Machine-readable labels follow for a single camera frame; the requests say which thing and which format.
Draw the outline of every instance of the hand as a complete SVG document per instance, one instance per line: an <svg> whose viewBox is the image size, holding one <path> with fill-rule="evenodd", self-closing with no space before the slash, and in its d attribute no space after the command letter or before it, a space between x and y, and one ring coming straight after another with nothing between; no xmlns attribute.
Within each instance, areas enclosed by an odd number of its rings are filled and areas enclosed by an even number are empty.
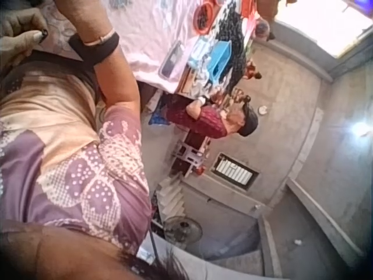
<svg viewBox="0 0 373 280"><path fill-rule="evenodd" d="M2 17L0 28L0 70L17 65L48 34L47 22L39 9L14 10Z"/></svg>

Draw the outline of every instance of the light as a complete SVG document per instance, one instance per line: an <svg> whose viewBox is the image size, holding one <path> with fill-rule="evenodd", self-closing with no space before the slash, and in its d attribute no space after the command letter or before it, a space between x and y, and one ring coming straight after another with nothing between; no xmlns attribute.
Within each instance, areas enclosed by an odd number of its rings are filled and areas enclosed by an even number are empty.
<svg viewBox="0 0 373 280"><path fill-rule="evenodd" d="M358 122L356 123L353 127L352 127L352 132L356 135L356 136L365 136L367 135L368 133L372 132L373 131L373 127L370 127L369 125L367 125L366 123L364 122Z"/></svg>

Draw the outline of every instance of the blue plastic container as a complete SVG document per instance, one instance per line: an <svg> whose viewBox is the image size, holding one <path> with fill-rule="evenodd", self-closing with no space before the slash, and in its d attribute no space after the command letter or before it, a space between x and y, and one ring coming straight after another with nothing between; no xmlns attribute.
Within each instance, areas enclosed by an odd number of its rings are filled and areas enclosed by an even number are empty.
<svg viewBox="0 0 373 280"><path fill-rule="evenodd" d="M210 54L211 61L207 66L210 74L210 80L215 85L219 83L220 75L226 67L232 53L231 41L218 41Z"/></svg>

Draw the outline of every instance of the black cap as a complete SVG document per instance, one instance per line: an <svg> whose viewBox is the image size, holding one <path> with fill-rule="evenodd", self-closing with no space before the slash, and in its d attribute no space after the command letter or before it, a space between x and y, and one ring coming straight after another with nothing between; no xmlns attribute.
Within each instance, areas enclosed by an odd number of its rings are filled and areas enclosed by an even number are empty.
<svg viewBox="0 0 373 280"><path fill-rule="evenodd" d="M258 127L258 116L256 115L254 109L249 105L248 102L244 104L242 110L245 114L245 124L238 130L238 134L246 137L252 134Z"/></svg>

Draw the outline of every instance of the red shirt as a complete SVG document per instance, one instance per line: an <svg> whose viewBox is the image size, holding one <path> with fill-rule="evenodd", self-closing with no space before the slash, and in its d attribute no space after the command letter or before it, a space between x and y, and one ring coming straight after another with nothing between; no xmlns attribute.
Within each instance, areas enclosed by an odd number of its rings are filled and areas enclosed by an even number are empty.
<svg viewBox="0 0 373 280"><path fill-rule="evenodd" d="M195 120L188 115L186 106L187 104L185 104L184 100L168 104L166 111L167 120L174 124L183 125L193 132L210 138L217 139L227 136L227 130L215 108L203 106L199 118Z"/></svg>

